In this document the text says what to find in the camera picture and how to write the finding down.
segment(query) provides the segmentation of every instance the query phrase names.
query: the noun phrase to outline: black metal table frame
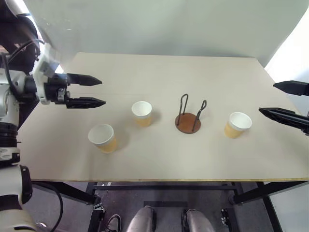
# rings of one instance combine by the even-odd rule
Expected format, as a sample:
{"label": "black metal table frame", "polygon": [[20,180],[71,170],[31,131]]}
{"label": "black metal table frame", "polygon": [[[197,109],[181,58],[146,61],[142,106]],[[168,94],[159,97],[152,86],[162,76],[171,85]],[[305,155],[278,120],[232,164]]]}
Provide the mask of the black metal table frame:
{"label": "black metal table frame", "polygon": [[279,192],[287,191],[293,188],[300,187],[308,184],[309,181],[288,181],[288,182],[270,182],[265,184],[263,182],[257,182],[257,188],[247,192],[243,192],[241,182],[231,182],[232,185],[107,185],[101,186],[97,182],[89,182],[86,191],[81,191],[74,188],[66,183],[57,181],[42,181],[49,185],[53,185],[58,189],[63,197],[79,201],[85,204],[94,204],[94,208],[90,220],[88,232],[97,231],[100,220],[104,217],[105,210],[99,205],[100,197],[95,194],[95,191],[111,190],[111,191],[122,191],[122,190],[213,190],[213,191],[233,191],[234,194],[230,196],[231,204],[243,204],[250,201],[263,199],[265,204],[270,222],[274,231],[282,232],[280,222],[277,218],[276,212],[273,208],[269,195],[276,194]]}

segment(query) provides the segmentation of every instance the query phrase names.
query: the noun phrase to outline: gray pants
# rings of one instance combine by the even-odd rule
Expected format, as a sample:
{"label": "gray pants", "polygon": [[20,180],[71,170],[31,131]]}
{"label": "gray pants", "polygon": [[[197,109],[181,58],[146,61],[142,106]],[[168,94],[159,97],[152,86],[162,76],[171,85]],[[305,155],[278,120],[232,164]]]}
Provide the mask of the gray pants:
{"label": "gray pants", "polygon": [[[189,209],[186,212],[186,218],[190,232],[215,232],[209,220],[195,209]],[[126,232],[153,232],[154,230],[154,210],[145,206],[136,213]]]}

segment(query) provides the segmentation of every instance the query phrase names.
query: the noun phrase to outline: shoe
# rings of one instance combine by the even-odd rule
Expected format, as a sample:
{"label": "shoe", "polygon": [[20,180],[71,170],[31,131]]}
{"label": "shoe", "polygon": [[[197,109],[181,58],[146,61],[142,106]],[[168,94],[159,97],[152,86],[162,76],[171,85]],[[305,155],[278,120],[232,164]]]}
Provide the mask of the shoe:
{"label": "shoe", "polygon": [[121,232],[121,217],[118,214],[108,220],[105,232]]}

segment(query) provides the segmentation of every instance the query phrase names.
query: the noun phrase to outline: table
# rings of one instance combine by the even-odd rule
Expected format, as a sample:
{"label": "table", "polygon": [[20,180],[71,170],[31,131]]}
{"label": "table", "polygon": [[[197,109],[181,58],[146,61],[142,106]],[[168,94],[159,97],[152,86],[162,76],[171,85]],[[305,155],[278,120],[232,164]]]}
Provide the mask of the table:
{"label": "table", "polygon": [[[309,138],[300,130],[263,116],[259,107],[296,111],[255,58],[179,57],[78,53],[64,67],[103,84],[70,86],[73,97],[96,97],[96,109],[39,104],[18,134],[21,163],[34,180],[272,181],[309,178]],[[195,134],[177,130],[180,97],[186,112],[202,101],[202,126]],[[140,128],[131,105],[148,101],[153,123]],[[253,126],[237,139],[223,129],[232,112],[244,112]],[[98,123],[114,127],[119,149],[102,154],[87,139]]]}

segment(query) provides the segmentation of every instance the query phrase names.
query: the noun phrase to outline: gray floor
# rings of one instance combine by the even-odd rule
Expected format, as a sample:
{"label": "gray floor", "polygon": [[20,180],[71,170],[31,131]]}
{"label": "gray floor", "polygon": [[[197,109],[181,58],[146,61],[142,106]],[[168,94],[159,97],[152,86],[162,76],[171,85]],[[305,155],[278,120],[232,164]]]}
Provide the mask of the gray floor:
{"label": "gray floor", "polygon": [[[70,185],[85,190],[86,182],[69,182]],[[145,182],[131,183],[145,185]],[[200,183],[202,185],[220,185],[220,182]],[[256,187],[255,183],[243,184],[244,190]],[[221,223],[221,208],[232,207],[228,202],[230,191],[97,191],[106,209],[106,217],[101,224],[104,229],[108,218],[119,214],[123,220],[123,232],[126,231],[135,213],[144,206],[144,201],[180,201],[187,202],[189,208],[201,211],[212,223],[217,232],[228,232]],[[59,225],[59,231],[86,232],[92,212],[91,205],[63,198],[64,214]],[[233,206],[236,212],[241,232],[273,232],[263,201],[257,200],[243,205]],[[52,227],[59,215],[59,202],[56,195],[39,189],[34,189],[31,200],[25,208],[35,222],[44,222]],[[180,215],[182,208],[156,207],[156,232],[181,232]]]}

